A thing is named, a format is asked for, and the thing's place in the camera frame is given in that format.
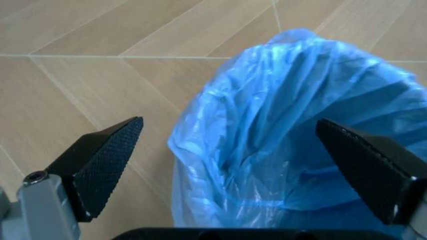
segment trash bag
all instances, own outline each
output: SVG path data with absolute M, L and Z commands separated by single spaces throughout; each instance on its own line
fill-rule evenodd
M 177 227 L 371 229 L 383 225 L 315 136 L 317 120 L 390 136 L 427 159 L 427 93 L 414 75 L 305 29 L 226 62 L 182 113 Z

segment beige floor tile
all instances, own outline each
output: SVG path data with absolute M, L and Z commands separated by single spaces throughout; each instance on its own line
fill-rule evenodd
M 82 240 L 106 240 L 142 227 L 172 227 L 170 207 L 129 166 L 98 218 L 81 223 Z
M 427 87 L 427 62 L 392 62 L 416 75 L 416 79 Z
M 1 0 L 0 20 L 41 0 Z
M 135 70 L 180 110 L 215 75 L 225 59 L 127 59 Z
M 412 0 L 372 49 L 387 60 L 427 60 L 427 1 Z
M 320 36 L 370 51 L 411 0 L 347 0 L 317 29 Z
M 40 57 L 35 62 L 98 129 L 144 117 L 131 160 L 167 202 L 173 155 L 166 145 L 179 111 L 131 66 L 116 58 Z
M 230 39 L 208 54 L 210 57 L 235 56 L 244 49 L 268 42 L 279 33 L 273 7 L 239 30 Z
M 0 145 L 24 174 L 95 129 L 30 59 L 0 57 L 0 72 Z
M 201 0 L 128 0 L 36 54 L 118 55 Z
M 13 167 L 10 159 L 25 174 L 44 169 L 79 136 L 96 130 L 28 58 L 0 57 L 0 71 L 0 172 Z M 19 178 L 9 172 L 0 180 L 16 188 Z M 82 231 L 85 239 L 110 239 L 130 228 L 171 224 L 169 206 L 128 164 L 105 210 Z
M 206 56 L 270 6 L 270 0 L 205 0 L 124 55 Z
M 9 200 L 17 200 L 16 193 L 20 188 L 24 174 L 15 165 L 15 162 L 0 145 L 0 187 L 6 192 Z
M 29 54 L 125 0 L 43 0 L 0 20 L 0 53 Z
M 278 0 L 276 9 L 281 29 L 306 28 L 314 31 L 343 1 Z

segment blue plastic bag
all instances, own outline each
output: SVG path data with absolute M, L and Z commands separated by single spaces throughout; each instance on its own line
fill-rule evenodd
M 350 187 L 315 136 L 328 118 L 427 159 L 427 93 L 404 70 L 295 29 L 229 60 L 168 145 L 179 227 L 341 228 L 397 234 Z

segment wood-look floor tile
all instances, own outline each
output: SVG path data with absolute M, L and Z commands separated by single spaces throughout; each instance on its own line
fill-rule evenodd
M 98 216 L 81 223 L 82 240 L 106 240 L 142 227 L 172 227 L 170 207 L 129 167 Z
M 0 145 L 0 187 L 12 202 L 17 200 L 16 193 L 20 188 L 24 175 L 15 165 L 12 158 Z
M 418 82 L 427 87 L 427 62 L 392 62 L 416 75 Z
M 412 0 L 372 53 L 387 60 L 427 60 L 427 1 Z
M 208 56 L 231 57 L 246 48 L 268 42 L 279 33 L 273 7 L 239 30 L 230 39 L 215 48 Z
M 29 54 L 126 0 L 43 0 L 0 20 L 0 53 Z
M 281 29 L 306 28 L 314 31 L 343 1 L 278 0 L 276 9 Z
M 118 58 L 39 57 L 37 65 L 98 129 L 144 117 L 131 163 L 167 202 L 174 157 L 166 142 L 179 111 Z
M 36 54 L 118 55 L 201 0 L 128 0 Z
M 13 13 L 16 13 L 41 0 L 1 0 L 0 1 L 0 19 L 3 19 Z
M 325 38 L 370 51 L 411 0 L 348 0 L 317 29 Z
M 10 159 L 24 174 L 44 169 L 78 137 L 96 130 L 28 58 L 0 57 L 0 71 L 0 150 L 4 149 L 0 172 Z M 1 174 L 2 181 L 13 184 L 11 188 L 16 188 L 19 178 L 12 172 Z M 93 223 L 82 226 L 82 234 L 85 239 L 111 239 L 130 228 L 171 224 L 169 206 L 128 164 L 105 210 Z
M 95 128 L 28 58 L 0 57 L 0 145 L 24 174 Z
M 271 4 L 270 0 L 202 1 L 124 55 L 206 56 Z
M 225 59 L 127 59 L 135 70 L 180 110 L 215 75 Z

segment tile grout line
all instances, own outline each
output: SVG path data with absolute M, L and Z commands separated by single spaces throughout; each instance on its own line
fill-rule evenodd
M 16 170 L 23 176 L 25 177 L 24 173 L 22 172 L 22 170 L 18 167 L 17 163 L 12 159 L 12 157 L 9 155 L 8 151 L 6 151 L 5 147 L 3 145 L 0 145 L 0 151 L 2 151 L 6 157 L 9 159 L 9 161 L 12 163 L 13 167 L 16 168 Z
M 145 39 L 147 39 L 148 37 L 150 37 L 151 35 L 155 34 L 156 32 L 158 32 L 159 30 L 165 28 L 166 26 L 168 26 L 169 24 L 172 24 L 173 22 L 175 22 L 178 18 L 180 18 L 181 16 L 187 14 L 188 12 L 190 12 L 192 9 L 194 9 L 196 6 L 200 5 L 201 3 L 203 3 L 205 0 L 201 0 L 200 2 L 196 3 L 194 6 L 190 7 L 189 9 L 187 9 L 186 11 L 184 11 L 183 13 L 181 13 L 180 15 L 176 16 L 175 18 L 173 18 L 172 20 L 170 20 L 169 22 L 167 22 L 166 24 L 164 24 L 163 26 L 157 28 L 155 31 L 153 31 L 152 33 L 148 34 L 147 36 L 145 36 L 144 38 L 140 39 L 139 41 L 137 41 L 135 44 L 131 45 L 130 47 L 128 47 L 127 49 L 125 49 L 123 52 L 121 52 L 119 54 L 119 56 L 125 56 L 123 54 L 125 54 L 127 51 L 131 50 L 134 46 L 136 46 L 137 44 L 143 42 Z
M 22 58 L 105 58 L 105 59 L 169 59 L 169 60 L 228 60 L 232 57 L 217 57 L 217 56 L 102 56 L 102 55 L 28 55 L 28 54 L 1 54 L 0 57 L 22 57 Z M 427 63 L 427 60 L 387 60 L 389 63 Z
M 133 72 L 135 72 L 136 74 L 138 74 L 138 76 L 140 76 L 142 79 L 144 79 L 144 81 L 147 82 L 147 84 L 152 87 L 154 89 L 154 91 L 156 93 L 158 93 L 162 98 L 164 98 L 167 103 L 169 103 L 170 105 L 173 106 L 173 108 L 177 111 L 178 114 L 182 113 L 182 110 L 180 110 L 175 104 L 173 104 L 167 97 L 165 97 L 158 89 L 157 87 L 155 87 L 150 81 L 148 81 L 144 76 L 142 76 L 130 63 L 128 63 L 127 61 L 121 59 L 121 61 L 126 64 L 129 68 L 132 69 Z
M 397 64 L 427 64 L 427 60 L 386 60 L 389 63 Z
M 63 96 L 89 121 L 89 123 L 97 130 L 100 129 L 100 124 L 92 117 L 89 117 L 89 113 L 87 113 L 84 109 L 79 107 L 78 101 L 73 96 L 73 94 L 67 90 L 65 86 L 63 86 L 57 79 L 54 77 L 43 65 L 37 63 L 34 59 L 37 56 L 28 56 L 28 58 L 32 61 L 32 63 L 37 66 L 37 68 L 50 80 L 50 82 L 63 94 Z
M 106 59 L 231 59 L 220 56 L 125 56 L 125 55 L 44 55 L 44 54 L 1 54 L 0 57 L 37 58 L 106 58 Z
M 343 8 L 345 8 L 348 4 L 350 4 L 351 0 L 346 0 L 345 2 L 341 3 L 325 20 L 323 20 L 319 26 L 316 27 L 316 29 L 313 31 L 316 34 L 323 30 L 325 26 L 338 14 L 341 12 Z
M 277 23 L 277 27 L 278 27 L 278 32 L 281 33 L 282 32 L 282 24 L 280 23 L 280 20 L 279 20 L 279 12 L 278 12 L 277 7 L 276 7 L 276 1 L 275 0 L 271 0 L 271 3 L 273 5 L 274 18 L 276 19 L 276 23 Z
M 399 16 L 397 16 L 391 23 L 390 25 L 387 27 L 387 29 L 378 37 L 378 39 L 371 45 L 371 47 L 368 49 L 369 51 L 371 51 L 376 45 L 377 43 L 380 42 L 380 40 L 384 37 L 384 35 L 386 35 L 386 33 L 392 28 L 392 26 L 395 24 L 395 22 L 402 16 L 402 14 L 404 13 L 404 11 L 408 8 L 408 6 L 410 5 L 410 3 L 412 2 L 412 0 L 407 1 L 406 6 L 402 9 L 402 11 L 400 12 Z
M 255 17 L 253 17 L 250 21 L 248 21 L 245 25 L 241 26 L 233 35 L 231 35 L 229 38 L 227 38 L 225 41 L 221 42 L 220 44 L 218 44 L 216 47 L 212 48 L 212 50 L 210 50 L 205 57 L 208 58 L 209 54 L 213 53 L 217 48 L 221 47 L 225 42 L 227 42 L 229 39 L 231 39 L 234 35 L 236 35 L 238 32 L 240 32 L 243 28 L 245 28 L 246 26 L 248 26 L 249 24 L 251 24 L 253 21 L 255 21 L 258 17 L 260 17 L 263 13 L 265 13 L 267 10 L 269 10 L 272 6 L 268 6 L 266 7 L 263 11 L 261 11 L 260 14 L 256 15 Z
M 119 4 L 117 4 L 117 5 L 114 5 L 114 6 L 113 6 L 113 7 L 111 7 L 110 9 L 107 9 L 106 11 L 104 11 L 104 12 L 102 12 L 102 13 L 98 14 L 97 16 L 95 16 L 95 17 L 93 17 L 93 18 L 91 18 L 91 19 L 87 20 L 86 22 L 84 22 L 84 23 L 80 24 L 79 26 L 74 27 L 73 29 L 71 29 L 71 30 L 69 30 L 69 31 L 67 31 L 67 32 L 65 32 L 65 33 L 63 33 L 63 34 L 61 34 L 61 35 L 59 35 L 58 37 L 55 37 L 53 40 L 49 41 L 49 42 L 48 42 L 48 43 L 46 43 L 45 45 L 43 45 L 43 46 L 41 46 L 41 47 L 37 48 L 36 50 L 33 50 L 33 51 L 32 51 L 32 52 L 30 52 L 28 55 L 33 55 L 34 53 L 36 53 L 36 52 L 38 52 L 38 51 L 42 50 L 43 48 L 47 47 L 48 45 L 50 45 L 50 44 L 52 44 L 52 43 L 56 42 L 57 40 L 59 40 L 59 39 L 61 39 L 61 38 L 65 37 L 65 36 L 67 36 L 68 34 L 70 34 L 70 33 L 74 32 L 74 31 L 78 30 L 79 28 L 84 27 L 85 25 L 87 25 L 87 24 L 91 23 L 92 21 L 96 20 L 97 18 L 100 18 L 102 15 L 104 15 L 104 14 L 107 14 L 107 13 L 111 12 L 111 11 L 112 11 L 112 10 L 114 10 L 115 8 L 117 8 L 117 7 L 119 7 L 119 6 L 121 6 L 121 5 L 125 4 L 125 3 L 127 3 L 128 1 L 129 1 L 129 0 L 124 0 L 124 1 L 123 1 L 123 2 L 121 2 L 121 3 L 119 3 Z

